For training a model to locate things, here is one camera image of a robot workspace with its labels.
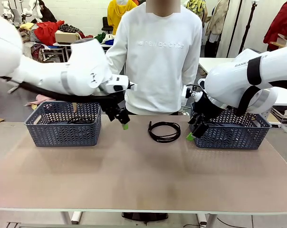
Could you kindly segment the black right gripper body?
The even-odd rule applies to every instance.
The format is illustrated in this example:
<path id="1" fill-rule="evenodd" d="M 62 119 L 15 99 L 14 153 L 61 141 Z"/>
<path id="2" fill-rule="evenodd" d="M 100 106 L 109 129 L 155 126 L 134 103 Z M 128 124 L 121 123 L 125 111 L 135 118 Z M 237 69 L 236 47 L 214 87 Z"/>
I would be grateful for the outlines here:
<path id="1" fill-rule="evenodd" d="M 192 104 L 194 115 L 202 116 L 205 121 L 214 119 L 221 114 L 221 109 L 214 105 L 206 94 L 202 94 L 199 101 Z"/>

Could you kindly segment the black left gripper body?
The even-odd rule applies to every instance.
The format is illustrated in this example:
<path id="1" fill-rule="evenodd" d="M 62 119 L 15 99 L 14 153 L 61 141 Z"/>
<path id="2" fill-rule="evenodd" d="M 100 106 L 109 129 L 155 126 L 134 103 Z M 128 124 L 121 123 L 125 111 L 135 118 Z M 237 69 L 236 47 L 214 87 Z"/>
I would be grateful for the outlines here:
<path id="1" fill-rule="evenodd" d="M 118 110 L 121 110 L 124 105 L 124 94 L 109 94 L 100 99 L 100 105 L 102 111 L 106 114 L 115 114 Z"/>

